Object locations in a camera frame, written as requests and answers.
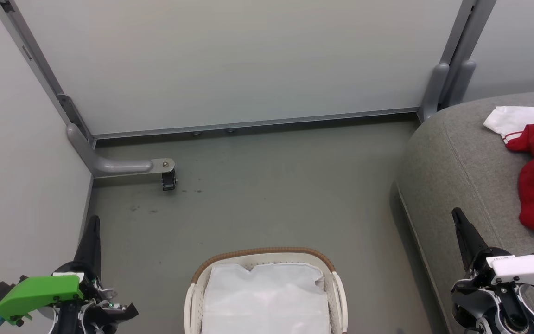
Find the brown basket rim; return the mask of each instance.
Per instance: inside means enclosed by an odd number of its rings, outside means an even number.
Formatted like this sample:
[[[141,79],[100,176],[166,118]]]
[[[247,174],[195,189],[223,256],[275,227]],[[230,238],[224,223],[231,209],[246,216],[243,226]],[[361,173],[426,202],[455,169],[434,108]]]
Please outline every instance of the brown basket rim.
[[[265,247],[262,249],[249,249],[249,250],[225,252],[223,254],[218,254],[216,256],[213,256],[209,260],[203,262],[201,266],[199,266],[199,268],[197,269],[197,271],[195,271],[195,274],[193,275],[193,279],[191,279],[191,283],[197,284],[197,281],[199,281],[199,277],[201,276],[201,273],[214,262],[225,260],[227,258],[246,256],[246,255],[256,255],[256,254],[269,254],[272,252],[300,252],[304,254],[310,254],[312,256],[318,257],[322,262],[324,262],[327,268],[329,268],[329,271],[331,272],[335,271],[335,267],[333,266],[333,263],[331,262],[331,260],[329,260],[327,256],[324,256],[324,254],[322,254],[321,252],[317,250],[309,249],[306,247]]]

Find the metal bracket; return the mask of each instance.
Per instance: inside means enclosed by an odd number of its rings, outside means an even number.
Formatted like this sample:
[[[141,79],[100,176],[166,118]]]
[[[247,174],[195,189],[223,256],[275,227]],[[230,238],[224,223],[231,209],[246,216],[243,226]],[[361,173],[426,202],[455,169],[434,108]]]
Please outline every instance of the metal bracket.
[[[461,76],[460,71],[462,69],[470,71],[466,73],[465,76],[473,75],[472,70],[475,69],[475,66],[471,68],[471,64],[467,64],[467,61],[473,54],[473,49],[475,48],[475,45],[477,45],[479,36],[481,36],[481,32],[483,32],[485,23],[487,23],[490,18],[491,11],[494,9],[495,4],[496,0],[478,0],[475,3],[451,59],[451,70],[449,71],[446,85],[442,89],[440,95],[440,104],[442,108],[453,105],[451,104],[451,101],[458,101],[458,97],[456,99],[451,97],[457,85],[460,85],[460,90],[466,91],[469,81],[466,82],[467,85],[462,86],[463,82],[457,82],[459,80],[458,77]]]
[[[71,97],[65,93],[59,93],[57,94],[57,100],[59,100],[59,104],[61,104],[61,108],[65,111],[67,114],[67,117],[70,119],[70,122],[77,125],[80,132],[86,137],[88,142],[92,143],[94,140],[92,138],[92,135],[89,133],[88,127],[86,127],[85,122],[83,121],[80,112],[78,112],[78,108],[76,107],[76,104],[72,101]]]
[[[469,20],[469,16],[471,15],[472,9],[475,8],[476,2],[477,0],[463,0],[461,2],[460,8],[458,9],[458,13],[456,14],[456,18],[454,19],[451,34],[449,35],[449,39],[446,42],[445,51],[442,53],[442,58],[440,59],[441,63],[451,63],[454,51],[458,46],[460,36],[463,34],[464,27],[466,26],[467,21]]]
[[[13,6],[9,3],[9,0],[0,0],[0,5],[6,13],[15,12],[15,9],[13,9]]]
[[[440,63],[434,66],[432,70],[432,76],[428,82],[428,87],[424,93],[424,99],[421,102],[420,109],[417,112],[417,116],[420,122],[430,118],[438,111],[438,103],[440,100],[440,93],[445,85],[446,77],[449,74],[451,67],[447,63]]]
[[[174,160],[113,160],[98,156],[77,125],[67,125],[67,138],[95,178],[121,177],[125,175],[172,173]]]
[[[477,63],[472,59],[460,64],[460,68],[454,78],[452,90],[447,94],[446,100],[440,104],[441,109],[463,103],[464,94],[467,92],[476,66]]]

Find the laundry basket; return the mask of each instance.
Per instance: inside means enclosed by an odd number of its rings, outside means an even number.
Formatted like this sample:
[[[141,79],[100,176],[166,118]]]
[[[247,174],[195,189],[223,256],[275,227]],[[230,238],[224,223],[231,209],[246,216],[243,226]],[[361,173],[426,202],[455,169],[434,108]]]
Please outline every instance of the laundry basket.
[[[320,252],[300,247],[273,247],[227,252],[214,256],[195,271],[184,301],[184,333],[200,334],[203,318],[203,294],[210,279],[211,269],[219,264],[235,263],[251,270],[258,264],[307,263],[324,274],[324,290],[329,304],[331,334],[347,332],[347,299],[341,278],[331,261]]]

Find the white wall panel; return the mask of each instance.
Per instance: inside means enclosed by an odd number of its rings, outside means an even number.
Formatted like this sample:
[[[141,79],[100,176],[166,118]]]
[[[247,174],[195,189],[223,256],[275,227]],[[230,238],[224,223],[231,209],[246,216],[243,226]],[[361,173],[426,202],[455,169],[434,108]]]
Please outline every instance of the white wall panel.
[[[460,0],[17,0],[94,135],[411,108]]]
[[[534,91],[534,0],[498,0],[471,59],[465,101]]]
[[[65,123],[0,20],[0,281],[50,275],[73,259],[91,175]],[[47,333],[38,313],[0,334]]]

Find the gray couch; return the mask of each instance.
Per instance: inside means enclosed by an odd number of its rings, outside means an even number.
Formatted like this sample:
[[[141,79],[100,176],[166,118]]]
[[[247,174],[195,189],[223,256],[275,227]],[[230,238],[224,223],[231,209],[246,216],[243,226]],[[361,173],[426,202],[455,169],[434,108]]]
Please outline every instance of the gray couch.
[[[515,255],[534,252],[534,231],[519,222],[517,183],[529,154],[514,154],[483,126],[496,106],[534,106],[534,93],[492,97],[447,108],[410,139],[397,180],[399,194],[453,334],[451,288],[464,275],[451,210],[461,207],[491,246]],[[534,309],[534,288],[527,299]]]

